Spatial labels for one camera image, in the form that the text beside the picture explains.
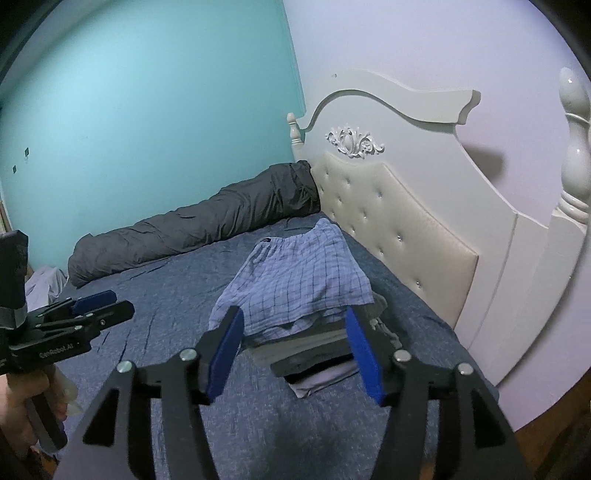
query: carved floral ornament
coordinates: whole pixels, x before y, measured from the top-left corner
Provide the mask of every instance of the carved floral ornament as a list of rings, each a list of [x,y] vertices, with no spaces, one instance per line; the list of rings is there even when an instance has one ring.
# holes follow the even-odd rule
[[[384,144],[378,145],[369,132],[365,134],[352,130],[350,127],[333,128],[326,135],[326,139],[349,158],[365,158],[367,154],[380,154],[384,151]]]

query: folded black clothing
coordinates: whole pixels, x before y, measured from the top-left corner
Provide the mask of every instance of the folded black clothing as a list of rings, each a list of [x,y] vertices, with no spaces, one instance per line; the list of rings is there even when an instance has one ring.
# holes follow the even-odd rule
[[[350,353],[348,355],[338,356],[336,358],[332,358],[327,360],[326,362],[321,362],[319,364],[315,364],[313,367],[304,370],[298,374],[293,375],[286,375],[285,381],[289,384],[294,384],[302,381],[305,378],[311,377],[312,375],[316,375],[317,373],[322,372],[322,370],[326,370],[330,367],[335,367],[336,365],[344,364],[353,359],[353,354]]]
[[[271,371],[276,377],[302,373],[317,364],[351,354],[347,339],[337,340],[324,345],[291,355],[271,364]]]

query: white headboard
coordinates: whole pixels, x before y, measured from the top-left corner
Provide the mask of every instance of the white headboard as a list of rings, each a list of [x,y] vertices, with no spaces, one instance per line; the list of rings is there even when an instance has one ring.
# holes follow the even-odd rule
[[[384,163],[352,164],[325,153],[311,171],[322,211],[454,326],[472,285],[476,252],[426,211]]]
[[[494,383],[550,317],[586,232],[589,99],[571,71],[561,75],[579,128],[549,227],[516,211],[457,140],[456,124],[480,101],[475,90],[419,92],[351,70],[324,79],[304,117],[287,118],[323,212],[453,326]]]

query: bedpost finial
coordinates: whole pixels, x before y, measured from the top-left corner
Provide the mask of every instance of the bedpost finial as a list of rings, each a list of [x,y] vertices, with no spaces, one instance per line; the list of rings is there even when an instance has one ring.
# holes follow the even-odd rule
[[[591,104],[589,95],[571,69],[560,70],[560,102],[567,115],[575,115],[579,119],[589,121]]]
[[[287,114],[287,123],[290,126],[290,138],[292,145],[303,144],[301,140],[301,132],[297,126],[296,116],[290,112]]]
[[[585,88],[573,71],[560,71],[560,101],[569,122],[569,147],[562,165],[562,195],[558,208],[584,225],[589,220],[591,195],[591,151],[589,118],[591,103]]]

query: blue plaid fabric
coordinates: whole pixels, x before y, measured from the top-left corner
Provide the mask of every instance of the blue plaid fabric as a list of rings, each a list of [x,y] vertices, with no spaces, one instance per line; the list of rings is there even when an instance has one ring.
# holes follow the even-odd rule
[[[238,305],[244,312],[243,345],[252,347],[315,322],[342,320],[347,305],[373,302],[369,280],[340,228],[324,218],[302,235],[259,241],[218,298],[209,329]]]

